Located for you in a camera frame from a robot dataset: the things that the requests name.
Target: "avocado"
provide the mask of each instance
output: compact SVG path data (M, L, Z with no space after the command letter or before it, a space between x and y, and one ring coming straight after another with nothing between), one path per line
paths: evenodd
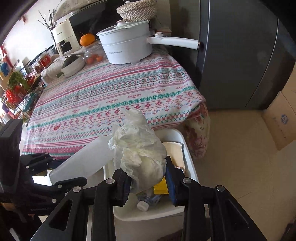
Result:
M76 59L78 59L77 55L67 56L64 61L64 67L67 67L69 64L73 63Z

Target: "white electric pot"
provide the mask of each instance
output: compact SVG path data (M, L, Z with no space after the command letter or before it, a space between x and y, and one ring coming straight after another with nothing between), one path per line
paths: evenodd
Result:
M174 45L196 50L199 48L199 41L194 39L164 37L162 33L149 37L151 34L148 22L146 20L127 23L125 20L120 20L117 25L96 34L110 63L137 63L151 54L151 44Z

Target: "screw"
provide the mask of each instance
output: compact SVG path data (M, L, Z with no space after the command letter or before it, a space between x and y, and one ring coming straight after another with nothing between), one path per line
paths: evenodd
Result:
M186 177L183 179L183 183L189 184L189 183L191 183L191 179Z
M224 192L224 191L225 191L225 187L223 187L222 185L218 185L218 186L217 186L217 190L218 190L219 192Z
M115 182L115 180L113 179L113 178L108 178L107 180L106 180L106 183L108 183L108 184L112 184L112 183L114 183Z
M81 187L77 186L73 188L73 192L80 192L81 191Z

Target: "blue logo on box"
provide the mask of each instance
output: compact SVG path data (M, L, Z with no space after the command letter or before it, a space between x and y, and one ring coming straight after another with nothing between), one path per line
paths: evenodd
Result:
M282 123L287 124L288 123L288 116L286 116L285 114L283 114L281 116L281 121L282 121Z

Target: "striped tablecloth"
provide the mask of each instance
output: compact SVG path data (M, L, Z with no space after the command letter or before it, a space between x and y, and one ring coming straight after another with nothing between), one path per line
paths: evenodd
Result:
M113 122L122 124L124 110L137 108L152 128L166 128L206 115L204 101L168 54L153 52L133 65L106 60L45 88L28 124L22 153L49 152L66 158L109 134ZM202 142L199 146L206 148Z

